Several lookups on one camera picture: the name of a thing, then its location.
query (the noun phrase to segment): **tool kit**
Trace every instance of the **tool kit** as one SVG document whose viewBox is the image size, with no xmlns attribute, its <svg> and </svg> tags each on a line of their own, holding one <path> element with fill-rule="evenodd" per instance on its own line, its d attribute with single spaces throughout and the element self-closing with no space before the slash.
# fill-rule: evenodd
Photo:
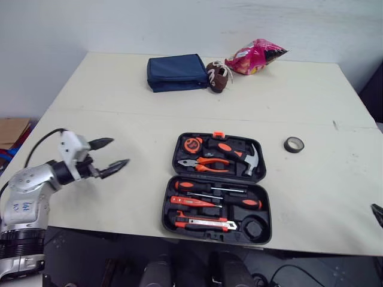
<svg viewBox="0 0 383 287">
<path fill-rule="evenodd" d="M 260 144 L 222 132 L 183 133 L 173 156 L 162 224 L 172 232 L 230 243 L 267 243 L 269 197 Z"/>
</svg>

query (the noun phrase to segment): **black plastic case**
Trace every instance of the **black plastic case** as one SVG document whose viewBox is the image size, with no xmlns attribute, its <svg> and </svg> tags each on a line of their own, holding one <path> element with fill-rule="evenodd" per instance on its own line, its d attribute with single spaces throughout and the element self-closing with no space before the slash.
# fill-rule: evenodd
<svg viewBox="0 0 383 287">
<path fill-rule="evenodd" d="M 193 154 L 185 150 L 184 143 L 188 138 L 199 138 L 202 140 L 202 148 L 198 153 Z M 254 154 L 251 147 L 252 144 L 254 145 L 258 153 L 259 163 L 257 167 L 254 168 L 251 177 L 244 175 L 247 164 L 241 161 L 237 161 L 233 157 L 227 157 L 227 155 L 224 154 L 222 150 L 219 150 L 215 147 L 217 141 L 230 145 L 236 151 L 245 152 L 249 155 Z M 228 159 L 230 161 L 228 166 L 223 163 L 213 163 L 206 166 L 220 170 L 227 169 L 227 167 L 229 167 L 229 172 L 198 172 L 194 167 L 185 167 L 178 163 L 179 160 L 196 160 L 199 157 Z M 185 236 L 191 236 L 200 239 L 214 239 L 221 242 L 230 243 L 254 243 L 259 245 L 270 241 L 272 228 L 269 197 L 266 190 L 256 184 L 256 182 L 263 179 L 266 175 L 266 166 L 262 155 L 262 149 L 257 141 L 254 139 L 240 138 L 237 136 L 219 136 L 215 133 L 183 133 L 178 137 L 172 164 L 178 175 L 171 178 L 168 182 L 168 186 L 166 187 L 165 199 L 162 209 L 162 224 L 167 230 Z M 186 195 L 186 192 L 182 192 L 175 188 L 176 182 L 181 181 L 193 181 L 200 184 L 209 184 L 210 187 L 216 188 L 245 190 L 245 195 L 242 193 L 234 193 L 221 190 L 193 192 L 218 197 L 223 197 L 225 195 L 236 197 L 256 197 L 261 201 L 262 208 L 260 210 L 248 209 L 237 205 L 227 204 L 220 199 L 211 199 L 207 197 L 194 198 L 211 202 L 213 204 L 220 204 L 222 205 L 222 208 L 190 207 L 171 203 L 172 196 L 189 197 Z M 224 232 L 217 230 L 217 228 L 212 230 L 209 230 L 208 228 L 206 228 L 206 230 L 189 230 L 181 227 L 176 227 L 174 220 L 178 214 L 178 210 L 182 211 L 183 214 L 194 218 L 227 218 L 227 220 L 234 221 L 236 223 L 237 229 Z"/>
</svg>

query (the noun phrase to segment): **hammer head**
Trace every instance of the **hammer head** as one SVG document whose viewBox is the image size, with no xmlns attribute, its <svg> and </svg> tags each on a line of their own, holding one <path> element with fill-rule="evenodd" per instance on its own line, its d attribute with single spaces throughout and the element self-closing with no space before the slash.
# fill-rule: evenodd
<svg viewBox="0 0 383 287">
<path fill-rule="evenodd" d="M 259 161 L 258 153 L 253 143 L 251 144 L 251 147 L 253 148 L 254 155 L 248 154 L 245 157 L 245 162 L 248 165 L 247 170 L 245 171 L 245 174 L 248 176 L 253 175 L 253 169 L 258 166 L 258 161 Z"/>
</svg>

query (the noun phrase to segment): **claw hammer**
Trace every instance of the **claw hammer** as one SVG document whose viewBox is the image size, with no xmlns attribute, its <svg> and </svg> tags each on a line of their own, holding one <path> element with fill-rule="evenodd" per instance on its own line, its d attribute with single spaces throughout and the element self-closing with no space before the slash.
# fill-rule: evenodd
<svg viewBox="0 0 383 287">
<path fill-rule="evenodd" d="M 228 157 L 247 163 L 247 170 L 245 171 L 245 174 L 248 176 L 252 176 L 253 169 L 258 166 L 259 157 L 253 143 L 251 144 L 251 147 L 253 148 L 254 155 L 249 155 L 242 151 L 236 151 L 235 149 L 233 149 L 230 145 L 226 143 L 222 143 L 220 141 L 215 141 L 211 139 L 209 140 L 209 146 L 211 148 L 218 149 L 219 151 L 226 154 Z"/>
</svg>

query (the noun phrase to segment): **white wall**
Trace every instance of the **white wall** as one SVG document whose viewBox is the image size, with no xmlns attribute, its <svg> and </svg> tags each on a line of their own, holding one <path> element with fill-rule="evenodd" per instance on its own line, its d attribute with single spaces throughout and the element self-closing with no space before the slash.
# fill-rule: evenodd
<svg viewBox="0 0 383 287">
<path fill-rule="evenodd" d="M 284 60 L 339 63 L 359 91 L 383 59 L 382 13 L 381 0 L 0 0 L 0 116 L 40 117 L 87 50 L 225 57 L 256 38 Z"/>
</svg>

